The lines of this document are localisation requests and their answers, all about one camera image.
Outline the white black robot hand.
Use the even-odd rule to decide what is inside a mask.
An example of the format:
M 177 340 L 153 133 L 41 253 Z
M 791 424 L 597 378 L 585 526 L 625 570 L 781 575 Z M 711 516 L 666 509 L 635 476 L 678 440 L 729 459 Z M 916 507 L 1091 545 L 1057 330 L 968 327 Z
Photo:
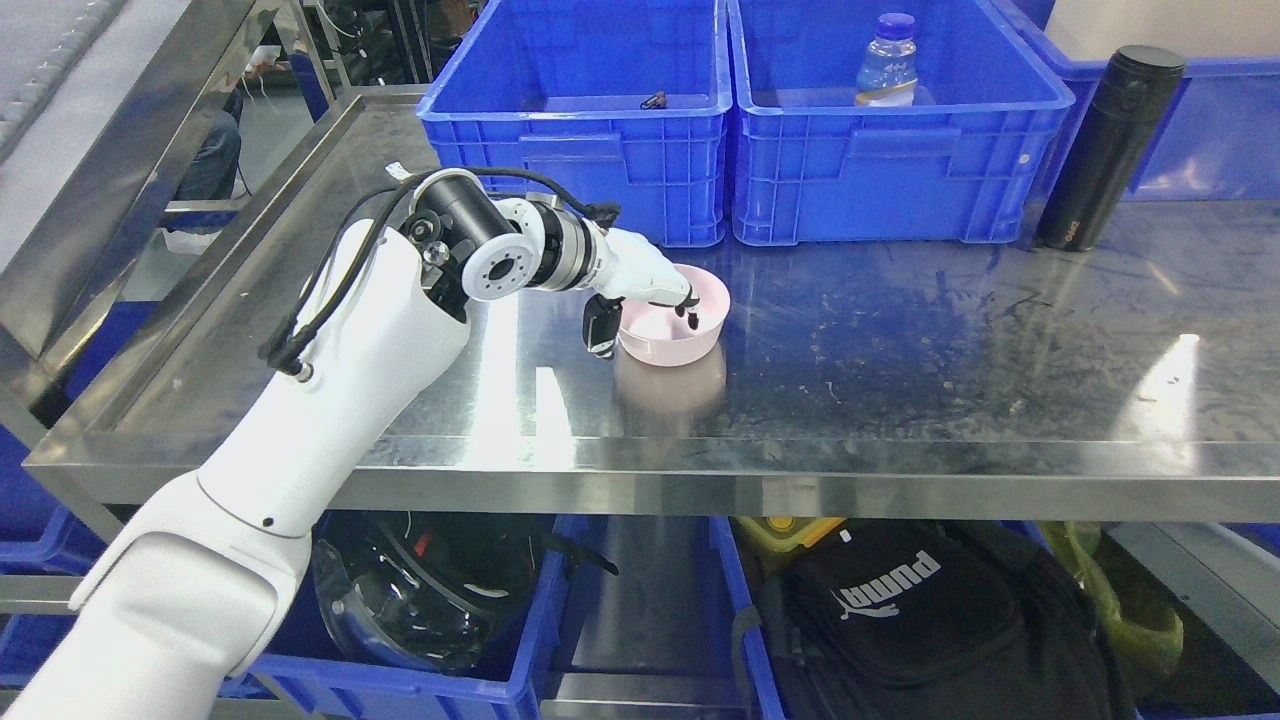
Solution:
M 700 297 L 691 281 L 645 236 L 621 228 L 604 231 L 593 222 L 588 232 L 591 259 L 573 287 L 595 293 L 582 316 L 582 342 L 591 355 L 613 357 L 626 299 L 669 307 L 690 329 L 699 328 Z

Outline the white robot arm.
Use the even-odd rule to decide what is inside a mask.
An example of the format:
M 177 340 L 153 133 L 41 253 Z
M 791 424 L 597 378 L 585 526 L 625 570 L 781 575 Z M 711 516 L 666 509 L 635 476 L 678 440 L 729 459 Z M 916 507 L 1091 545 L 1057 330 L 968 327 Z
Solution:
M 648 241 L 595 208 L 545 220 L 445 168 L 348 219 L 262 348 L 269 382 L 76 587 L 74 620 L 5 719 L 207 719 L 282 629 L 312 530 L 389 424 L 458 359 L 468 307 L 522 290 L 627 296 Z M 552 223 L 559 225 L 553 240 Z

